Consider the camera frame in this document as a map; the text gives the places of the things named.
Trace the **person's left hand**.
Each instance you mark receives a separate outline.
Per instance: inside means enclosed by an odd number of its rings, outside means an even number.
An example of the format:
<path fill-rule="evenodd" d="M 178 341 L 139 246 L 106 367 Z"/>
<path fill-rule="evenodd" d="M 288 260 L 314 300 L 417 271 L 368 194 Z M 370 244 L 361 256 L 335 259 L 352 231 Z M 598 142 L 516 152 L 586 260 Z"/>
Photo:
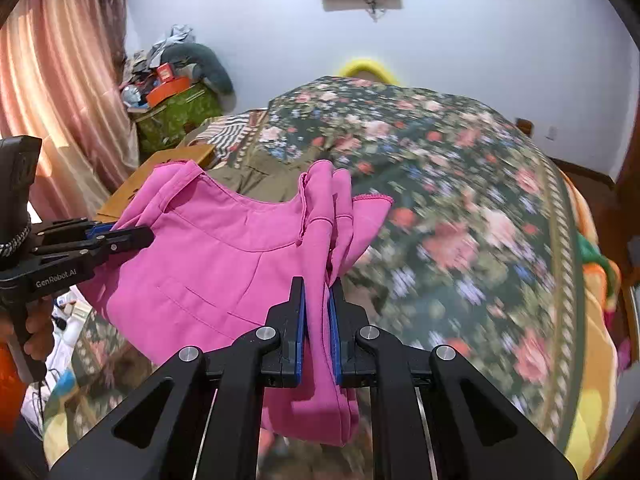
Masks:
<path fill-rule="evenodd" d="M 53 322 L 51 318 L 53 299 L 51 296 L 40 298 L 30 309 L 25 322 L 29 340 L 24 344 L 24 351 L 36 361 L 47 359 L 54 346 Z M 6 310 L 0 313 L 0 341 L 7 344 L 15 333 L 14 326 Z"/>

